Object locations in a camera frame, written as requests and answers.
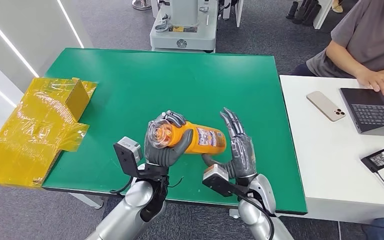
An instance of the laptop keyboard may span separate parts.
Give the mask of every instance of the laptop keyboard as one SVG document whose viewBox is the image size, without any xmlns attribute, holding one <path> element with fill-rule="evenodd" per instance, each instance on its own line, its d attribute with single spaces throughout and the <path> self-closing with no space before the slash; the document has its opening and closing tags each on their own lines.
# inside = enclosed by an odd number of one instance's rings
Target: laptop keyboard
<svg viewBox="0 0 384 240">
<path fill-rule="evenodd" d="M 384 106 L 352 104 L 361 124 L 384 126 Z"/>
</svg>

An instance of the power adapter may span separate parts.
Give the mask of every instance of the power adapter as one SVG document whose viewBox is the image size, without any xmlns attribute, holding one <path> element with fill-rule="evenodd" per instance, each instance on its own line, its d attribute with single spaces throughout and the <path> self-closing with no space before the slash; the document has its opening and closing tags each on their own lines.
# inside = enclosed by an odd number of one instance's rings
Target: power adapter
<svg viewBox="0 0 384 240">
<path fill-rule="evenodd" d="M 372 172 L 384 169 L 384 149 L 361 159 L 361 162 Z"/>
</svg>

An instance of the yellow tape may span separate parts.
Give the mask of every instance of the yellow tape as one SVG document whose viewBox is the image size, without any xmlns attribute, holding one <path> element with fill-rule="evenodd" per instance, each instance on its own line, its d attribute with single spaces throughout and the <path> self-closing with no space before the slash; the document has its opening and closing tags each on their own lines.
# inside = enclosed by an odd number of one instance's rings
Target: yellow tape
<svg viewBox="0 0 384 240">
<path fill-rule="evenodd" d="M 97 84 L 34 78 L 0 130 L 0 185 L 40 187 L 61 150 L 76 151 L 89 126 L 78 123 Z"/>
</svg>

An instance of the gray carpet floor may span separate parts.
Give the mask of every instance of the gray carpet floor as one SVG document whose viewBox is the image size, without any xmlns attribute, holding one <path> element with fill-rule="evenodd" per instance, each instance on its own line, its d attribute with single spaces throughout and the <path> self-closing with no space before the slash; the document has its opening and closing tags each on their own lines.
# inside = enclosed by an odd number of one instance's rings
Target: gray carpet floor
<svg viewBox="0 0 384 240">
<path fill-rule="evenodd" d="M 150 50 L 152 12 L 132 9 L 129 0 L 75 0 L 96 48 Z M 349 11 L 356 0 L 344 1 Z M 274 55 L 279 74 L 320 52 L 330 41 L 330 30 L 343 14 L 330 12 L 321 30 L 292 24 L 285 18 L 289 0 L 246 0 L 241 27 L 235 15 L 217 31 L 218 53 Z M 110 198 L 95 210 L 63 192 L 0 187 L 0 240 L 81 240 L 119 201 Z M 296 217 L 282 218 L 296 240 L 362 240 L 360 226 Z M 142 240 L 252 239 L 240 221 L 223 208 L 169 203 L 167 211 Z"/>
</svg>

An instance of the white machine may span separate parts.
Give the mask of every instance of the white machine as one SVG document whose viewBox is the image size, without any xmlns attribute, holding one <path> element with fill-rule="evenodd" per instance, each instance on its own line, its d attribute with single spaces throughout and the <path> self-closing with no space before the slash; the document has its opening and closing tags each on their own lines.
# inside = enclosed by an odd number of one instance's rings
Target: white machine
<svg viewBox="0 0 384 240">
<path fill-rule="evenodd" d="M 149 34 L 153 51 L 216 50 L 217 0 L 160 0 Z"/>
</svg>

